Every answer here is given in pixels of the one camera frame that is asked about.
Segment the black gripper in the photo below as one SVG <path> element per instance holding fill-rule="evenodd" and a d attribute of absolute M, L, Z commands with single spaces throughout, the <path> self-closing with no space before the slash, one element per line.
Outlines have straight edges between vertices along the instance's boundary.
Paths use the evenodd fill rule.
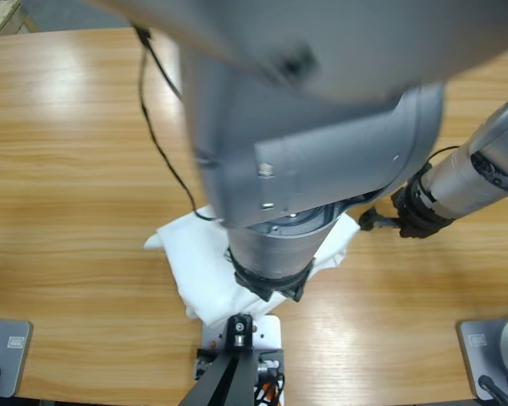
<path fill-rule="evenodd" d="M 313 269 L 314 260 L 295 275 L 281 278 L 260 277 L 246 270 L 236 260 L 232 260 L 235 269 L 235 281 L 243 288 L 257 295 L 260 299 L 268 302 L 273 293 L 282 294 L 286 299 L 299 302 L 304 293 L 306 281 Z"/>
<path fill-rule="evenodd" d="M 363 212 L 359 218 L 362 231 L 372 231 L 377 228 L 399 228 L 402 238 L 426 238 L 440 229 L 453 223 L 452 219 L 444 218 L 435 213 L 424 200 L 430 203 L 436 200 L 422 185 L 422 176 L 433 166 L 427 162 L 401 187 L 391 195 L 391 201 L 397 210 L 398 217 L 387 217 L 371 207 Z"/>

